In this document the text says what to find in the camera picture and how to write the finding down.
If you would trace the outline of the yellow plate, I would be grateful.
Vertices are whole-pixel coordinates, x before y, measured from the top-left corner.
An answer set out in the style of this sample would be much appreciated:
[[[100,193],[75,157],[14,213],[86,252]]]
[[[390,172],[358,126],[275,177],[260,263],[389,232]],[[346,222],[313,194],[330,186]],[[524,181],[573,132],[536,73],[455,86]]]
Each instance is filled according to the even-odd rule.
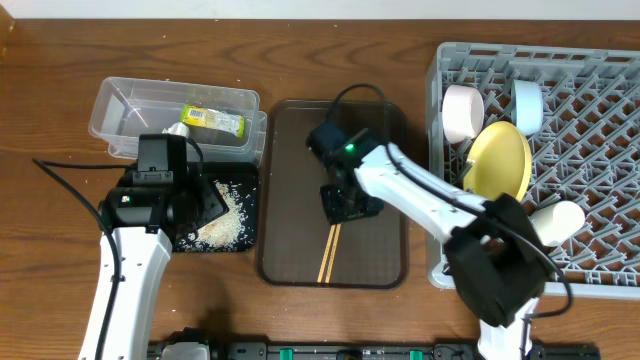
[[[509,122],[495,122],[471,146],[462,178],[463,189],[489,200],[507,194],[521,201],[531,179],[532,164],[525,136]]]

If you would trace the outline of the white tissue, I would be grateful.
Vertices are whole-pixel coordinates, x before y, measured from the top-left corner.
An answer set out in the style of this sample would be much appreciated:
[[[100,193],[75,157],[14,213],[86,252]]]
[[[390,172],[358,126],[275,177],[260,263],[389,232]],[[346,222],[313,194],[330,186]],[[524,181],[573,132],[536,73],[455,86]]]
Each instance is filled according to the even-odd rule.
[[[170,135],[179,135],[179,136],[188,138],[190,134],[190,130],[189,130],[189,127],[184,123],[177,122],[171,125],[169,128],[163,129],[162,133],[170,134]]]

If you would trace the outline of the wooden chopstick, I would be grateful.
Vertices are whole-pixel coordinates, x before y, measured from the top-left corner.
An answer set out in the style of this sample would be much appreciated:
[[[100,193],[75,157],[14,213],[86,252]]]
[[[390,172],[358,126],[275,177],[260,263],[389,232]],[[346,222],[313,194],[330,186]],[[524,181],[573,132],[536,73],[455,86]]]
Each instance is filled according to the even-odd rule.
[[[328,234],[328,237],[327,237],[324,253],[323,253],[323,256],[322,256],[320,269],[319,269],[318,276],[317,276],[317,283],[322,283],[323,282],[324,272],[325,272],[325,268],[326,268],[328,257],[330,255],[330,250],[331,250],[332,242],[333,242],[333,239],[334,239],[335,230],[336,230],[336,225],[331,225],[331,227],[329,229],[329,234]]]
[[[335,263],[335,258],[336,258],[336,254],[337,254],[337,250],[338,250],[338,244],[339,244],[341,229],[342,229],[342,225],[341,224],[336,224],[336,230],[335,230],[335,234],[334,234],[334,239],[333,239],[333,242],[332,242],[330,255],[328,257],[326,268],[325,268],[325,272],[324,272],[324,278],[323,278],[323,282],[322,282],[323,284],[328,284],[331,281],[332,272],[333,272],[334,263]]]

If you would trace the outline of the light blue bowl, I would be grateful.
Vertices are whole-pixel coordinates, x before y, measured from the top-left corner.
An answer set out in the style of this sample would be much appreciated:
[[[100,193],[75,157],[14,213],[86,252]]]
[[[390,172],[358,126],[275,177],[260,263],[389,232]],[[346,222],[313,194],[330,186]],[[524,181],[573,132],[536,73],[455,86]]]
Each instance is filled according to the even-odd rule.
[[[536,82],[514,80],[511,95],[515,101],[512,121],[516,128],[524,136],[531,136],[538,132],[544,119],[541,87]]]

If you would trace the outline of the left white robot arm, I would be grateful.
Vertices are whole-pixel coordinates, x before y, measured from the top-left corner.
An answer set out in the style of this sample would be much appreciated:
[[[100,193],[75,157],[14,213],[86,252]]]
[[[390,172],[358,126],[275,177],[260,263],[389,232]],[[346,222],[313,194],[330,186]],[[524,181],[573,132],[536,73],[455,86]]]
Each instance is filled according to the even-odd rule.
[[[175,242],[227,213],[194,140],[146,134],[138,158],[100,203],[100,272],[82,359],[143,359]]]

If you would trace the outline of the yellow green snack wrapper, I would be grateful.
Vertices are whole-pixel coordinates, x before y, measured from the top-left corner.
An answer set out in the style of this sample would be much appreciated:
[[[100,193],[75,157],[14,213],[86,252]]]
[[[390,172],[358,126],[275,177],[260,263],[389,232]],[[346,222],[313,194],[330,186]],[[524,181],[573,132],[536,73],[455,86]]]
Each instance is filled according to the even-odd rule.
[[[241,115],[194,105],[183,106],[180,122],[187,126],[226,132],[236,138],[244,136],[246,125],[246,119]]]

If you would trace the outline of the small white green cup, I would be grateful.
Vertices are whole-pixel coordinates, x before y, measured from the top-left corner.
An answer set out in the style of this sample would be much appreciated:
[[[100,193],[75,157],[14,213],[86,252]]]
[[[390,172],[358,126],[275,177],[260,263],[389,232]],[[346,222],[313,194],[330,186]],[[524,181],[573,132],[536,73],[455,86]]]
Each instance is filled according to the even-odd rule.
[[[537,210],[530,216],[541,243],[546,247],[562,245],[584,226],[585,219],[582,208],[566,200]]]

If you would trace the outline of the pink white bowl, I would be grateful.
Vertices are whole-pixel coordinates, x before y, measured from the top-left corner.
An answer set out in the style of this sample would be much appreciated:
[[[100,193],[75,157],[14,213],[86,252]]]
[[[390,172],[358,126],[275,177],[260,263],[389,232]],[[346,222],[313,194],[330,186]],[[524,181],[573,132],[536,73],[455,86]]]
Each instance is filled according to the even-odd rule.
[[[442,122],[446,140],[460,143],[479,135],[484,123],[484,102],[473,87],[451,85],[442,103]]]

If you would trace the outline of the pile of rice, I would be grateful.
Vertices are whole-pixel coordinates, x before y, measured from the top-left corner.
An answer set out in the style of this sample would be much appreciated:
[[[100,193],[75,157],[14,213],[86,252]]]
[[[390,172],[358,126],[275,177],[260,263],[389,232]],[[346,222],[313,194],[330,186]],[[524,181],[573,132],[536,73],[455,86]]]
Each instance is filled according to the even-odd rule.
[[[186,252],[230,251],[247,235],[248,215],[241,202],[236,185],[215,181],[229,210],[223,216],[200,228],[197,235],[180,239],[178,249]]]

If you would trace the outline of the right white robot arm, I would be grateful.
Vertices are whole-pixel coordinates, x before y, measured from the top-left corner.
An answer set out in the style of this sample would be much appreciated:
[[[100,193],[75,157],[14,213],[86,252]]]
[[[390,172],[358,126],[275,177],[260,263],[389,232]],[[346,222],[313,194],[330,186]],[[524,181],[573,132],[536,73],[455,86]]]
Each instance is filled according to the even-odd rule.
[[[368,129],[348,136],[332,122],[306,140],[329,182],[320,189],[327,221],[338,225],[378,215],[391,205],[441,244],[455,289],[479,319],[485,359],[524,359],[529,330],[555,267],[520,203],[460,190]]]

